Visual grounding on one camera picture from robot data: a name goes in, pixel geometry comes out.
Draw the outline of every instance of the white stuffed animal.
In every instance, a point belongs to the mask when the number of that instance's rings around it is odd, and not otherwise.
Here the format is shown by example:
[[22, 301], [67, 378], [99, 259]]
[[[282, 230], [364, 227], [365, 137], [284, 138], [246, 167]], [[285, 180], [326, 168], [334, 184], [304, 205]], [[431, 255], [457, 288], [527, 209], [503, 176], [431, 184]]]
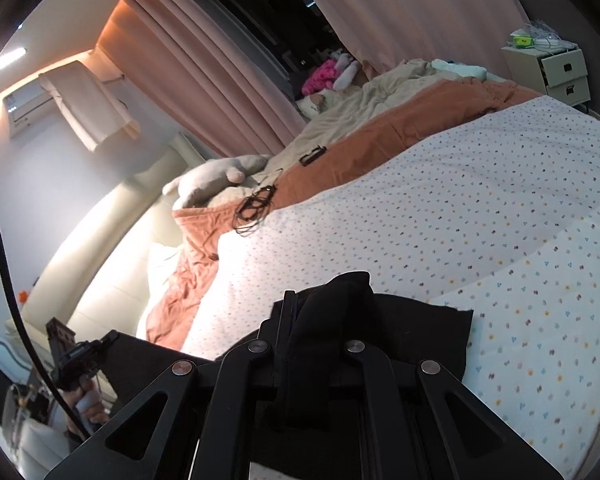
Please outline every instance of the white stuffed animal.
[[267, 155], [208, 160], [174, 178], [162, 188], [162, 194], [178, 189], [180, 197], [173, 204], [173, 210], [202, 205], [231, 184], [240, 184], [247, 176], [263, 170], [268, 160]]

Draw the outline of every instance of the floral pattern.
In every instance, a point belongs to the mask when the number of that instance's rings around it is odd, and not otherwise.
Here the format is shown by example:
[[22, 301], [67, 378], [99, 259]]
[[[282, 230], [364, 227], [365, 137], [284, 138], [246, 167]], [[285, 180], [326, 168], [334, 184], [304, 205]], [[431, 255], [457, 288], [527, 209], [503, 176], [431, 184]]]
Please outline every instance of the floral pattern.
[[472, 308], [464, 384], [565, 478], [586, 458], [600, 424], [600, 122], [545, 96], [487, 115], [223, 235], [219, 256], [184, 351], [213, 358], [285, 289], [368, 270], [376, 292]]

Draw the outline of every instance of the white nightstand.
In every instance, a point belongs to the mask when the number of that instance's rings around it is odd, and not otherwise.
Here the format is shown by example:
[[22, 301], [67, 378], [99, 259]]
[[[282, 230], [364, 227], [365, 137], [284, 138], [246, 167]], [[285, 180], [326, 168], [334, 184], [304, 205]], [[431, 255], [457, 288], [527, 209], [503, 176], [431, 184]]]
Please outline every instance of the white nightstand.
[[556, 48], [502, 48], [513, 81], [575, 106], [591, 99], [582, 51]]

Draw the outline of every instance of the pink stuffed animal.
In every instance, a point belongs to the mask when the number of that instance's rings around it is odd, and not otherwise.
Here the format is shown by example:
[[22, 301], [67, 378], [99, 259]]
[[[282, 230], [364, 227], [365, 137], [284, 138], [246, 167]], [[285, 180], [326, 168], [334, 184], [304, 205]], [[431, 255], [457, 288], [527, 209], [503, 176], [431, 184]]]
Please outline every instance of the pink stuffed animal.
[[304, 82], [302, 95], [311, 95], [325, 88], [330, 88], [337, 77], [336, 60], [328, 59]]

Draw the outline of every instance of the metal screw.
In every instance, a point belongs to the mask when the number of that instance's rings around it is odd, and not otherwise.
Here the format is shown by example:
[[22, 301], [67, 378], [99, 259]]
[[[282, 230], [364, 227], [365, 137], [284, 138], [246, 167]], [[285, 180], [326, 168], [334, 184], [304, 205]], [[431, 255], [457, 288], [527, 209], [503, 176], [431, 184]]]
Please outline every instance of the metal screw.
[[422, 371], [429, 375], [435, 375], [440, 371], [440, 365], [436, 361], [424, 361], [421, 365]]
[[269, 347], [269, 343], [263, 341], [262, 339], [254, 339], [249, 343], [249, 352], [253, 352], [254, 354], [261, 354]]
[[193, 365], [189, 361], [178, 361], [171, 367], [171, 371], [176, 375], [187, 375], [193, 370]]
[[348, 352], [352, 354], [359, 354], [365, 349], [365, 344], [362, 341], [358, 341], [357, 339], [352, 339], [351, 341], [347, 341], [346, 345], [344, 345]]

